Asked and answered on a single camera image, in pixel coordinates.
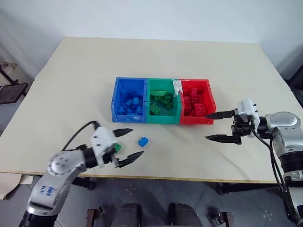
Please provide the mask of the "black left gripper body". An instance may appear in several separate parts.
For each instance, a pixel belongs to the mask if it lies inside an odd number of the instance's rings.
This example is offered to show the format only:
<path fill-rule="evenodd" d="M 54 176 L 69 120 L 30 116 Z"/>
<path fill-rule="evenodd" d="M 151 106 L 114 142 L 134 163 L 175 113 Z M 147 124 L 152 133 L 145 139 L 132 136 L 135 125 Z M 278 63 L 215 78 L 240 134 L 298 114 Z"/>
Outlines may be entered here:
<path fill-rule="evenodd" d="M 105 153 L 103 155 L 103 163 L 104 165 L 108 163 L 113 163 L 115 168 L 118 168 L 120 166 L 119 159 L 116 157 L 115 153 Z"/>

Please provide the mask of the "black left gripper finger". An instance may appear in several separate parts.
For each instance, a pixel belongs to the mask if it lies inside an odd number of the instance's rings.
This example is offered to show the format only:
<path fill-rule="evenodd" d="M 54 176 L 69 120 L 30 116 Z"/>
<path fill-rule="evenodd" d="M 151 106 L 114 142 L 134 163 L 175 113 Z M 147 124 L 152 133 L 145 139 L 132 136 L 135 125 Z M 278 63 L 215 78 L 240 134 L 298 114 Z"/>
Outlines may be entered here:
<path fill-rule="evenodd" d="M 120 128 L 120 129 L 115 129 L 113 130 L 113 134 L 116 138 L 122 137 L 130 132 L 132 132 L 133 129 L 130 128 Z"/>
<path fill-rule="evenodd" d="M 127 166 L 131 163 L 133 163 L 136 159 L 138 159 L 142 154 L 144 153 L 144 151 L 140 151 L 140 152 L 136 152 L 136 153 L 133 153 L 131 155 L 128 155 L 126 159 L 120 161 L 118 160 L 118 163 L 117 163 L 117 167 L 119 168 L 122 168 L 124 166 Z"/>

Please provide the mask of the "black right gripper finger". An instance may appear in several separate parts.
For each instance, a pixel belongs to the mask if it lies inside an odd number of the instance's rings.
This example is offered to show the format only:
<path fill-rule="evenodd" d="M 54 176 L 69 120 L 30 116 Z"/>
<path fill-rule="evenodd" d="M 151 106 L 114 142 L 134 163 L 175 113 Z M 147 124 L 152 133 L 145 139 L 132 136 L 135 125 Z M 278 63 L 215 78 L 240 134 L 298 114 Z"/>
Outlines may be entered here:
<path fill-rule="evenodd" d="M 205 138 L 219 143 L 237 144 L 237 136 L 228 136 L 226 134 L 215 134 L 215 135 L 206 136 Z"/>
<path fill-rule="evenodd" d="M 234 110 L 231 111 L 222 111 L 222 112 L 215 112 L 209 115 L 206 115 L 208 119 L 223 119 L 223 118 L 232 118 L 234 116 Z"/>

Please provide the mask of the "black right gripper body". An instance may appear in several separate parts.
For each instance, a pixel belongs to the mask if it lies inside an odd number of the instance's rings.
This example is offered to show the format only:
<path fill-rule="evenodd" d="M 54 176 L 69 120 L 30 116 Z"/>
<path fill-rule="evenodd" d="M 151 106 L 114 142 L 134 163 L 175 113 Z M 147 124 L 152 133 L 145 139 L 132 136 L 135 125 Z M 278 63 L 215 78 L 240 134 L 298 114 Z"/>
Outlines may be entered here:
<path fill-rule="evenodd" d="M 252 122 L 249 116 L 239 115 L 238 109 L 232 110 L 233 125 L 232 136 L 235 137 L 235 144 L 241 145 L 241 138 L 251 134 Z"/>

